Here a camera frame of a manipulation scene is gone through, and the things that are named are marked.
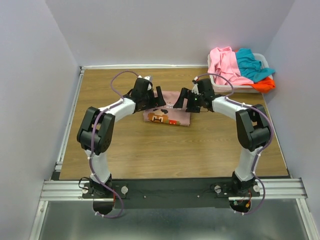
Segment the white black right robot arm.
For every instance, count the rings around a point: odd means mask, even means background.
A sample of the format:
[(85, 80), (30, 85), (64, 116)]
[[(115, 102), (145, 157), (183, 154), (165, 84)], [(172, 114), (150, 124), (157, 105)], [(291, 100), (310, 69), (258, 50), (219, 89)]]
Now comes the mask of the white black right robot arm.
[(273, 139), (271, 121), (262, 104), (240, 103), (228, 95), (216, 94), (209, 78), (195, 78), (193, 83), (193, 89), (181, 89), (173, 107), (181, 109), (187, 100), (187, 112), (199, 113), (201, 108), (205, 108), (235, 120), (237, 139), (242, 150), (238, 166), (232, 173), (230, 191), (241, 196), (254, 185), (260, 155)]

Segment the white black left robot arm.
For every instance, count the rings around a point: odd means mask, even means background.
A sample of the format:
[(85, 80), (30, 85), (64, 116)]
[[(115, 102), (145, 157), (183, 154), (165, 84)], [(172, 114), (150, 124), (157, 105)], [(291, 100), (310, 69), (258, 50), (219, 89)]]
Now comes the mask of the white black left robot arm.
[(76, 140), (85, 151), (90, 168), (93, 191), (101, 198), (114, 192), (109, 182), (111, 172), (107, 162), (107, 150), (112, 142), (115, 123), (136, 112), (162, 107), (161, 87), (154, 93), (152, 77), (138, 76), (129, 92), (113, 104), (105, 107), (89, 107), (79, 127)]

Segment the dusty pink graphic t-shirt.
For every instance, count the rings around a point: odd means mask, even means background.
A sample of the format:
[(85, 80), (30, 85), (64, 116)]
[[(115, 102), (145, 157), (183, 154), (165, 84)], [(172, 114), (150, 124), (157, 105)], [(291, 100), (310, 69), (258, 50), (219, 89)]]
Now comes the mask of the dusty pink graphic t-shirt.
[(188, 127), (191, 122), (191, 113), (187, 112), (187, 101), (184, 100), (182, 108), (174, 108), (180, 93), (178, 91), (163, 91), (166, 105), (145, 110), (145, 122)]

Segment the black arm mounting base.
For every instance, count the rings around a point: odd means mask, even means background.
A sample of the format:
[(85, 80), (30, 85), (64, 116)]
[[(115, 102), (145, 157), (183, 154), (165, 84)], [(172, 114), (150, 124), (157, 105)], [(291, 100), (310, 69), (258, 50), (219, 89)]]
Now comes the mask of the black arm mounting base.
[(109, 179), (105, 186), (82, 177), (78, 187), (93, 210), (106, 216), (116, 210), (210, 207), (247, 213), (251, 199), (262, 195), (254, 180), (238, 183), (234, 177)]

